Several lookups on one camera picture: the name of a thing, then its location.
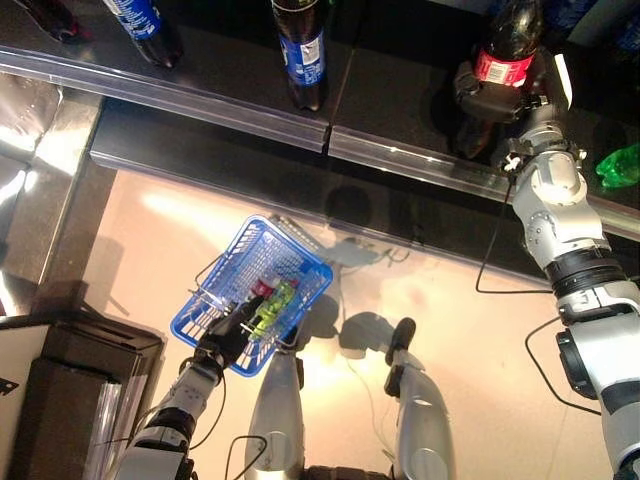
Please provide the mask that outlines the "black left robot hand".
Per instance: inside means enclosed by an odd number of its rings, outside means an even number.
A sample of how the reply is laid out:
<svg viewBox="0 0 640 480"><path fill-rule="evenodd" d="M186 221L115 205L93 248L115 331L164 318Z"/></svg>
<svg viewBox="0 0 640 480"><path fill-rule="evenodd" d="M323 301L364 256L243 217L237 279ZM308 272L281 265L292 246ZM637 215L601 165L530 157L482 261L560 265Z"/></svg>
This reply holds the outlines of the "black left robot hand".
<svg viewBox="0 0 640 480"><path fill-rule="evenodd" d="M263 301L263 296L256 296L209 327L196 346L192 363L217 375L233 364L249 343L250 324Z"/></svg>

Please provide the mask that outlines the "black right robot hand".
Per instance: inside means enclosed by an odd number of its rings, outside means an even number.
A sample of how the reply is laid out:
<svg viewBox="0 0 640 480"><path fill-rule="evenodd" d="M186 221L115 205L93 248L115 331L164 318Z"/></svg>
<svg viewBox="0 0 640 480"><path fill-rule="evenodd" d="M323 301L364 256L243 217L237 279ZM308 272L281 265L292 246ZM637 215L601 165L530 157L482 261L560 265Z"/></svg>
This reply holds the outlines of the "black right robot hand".
<svg viewBox="0 0 640 480"><path fill-rule="evenodd" d="M571 108L573 90L565 56L541 48L520 87L480 81L468 61L454 75L454 97L463 112L494 123L561 122Z"/></svg>

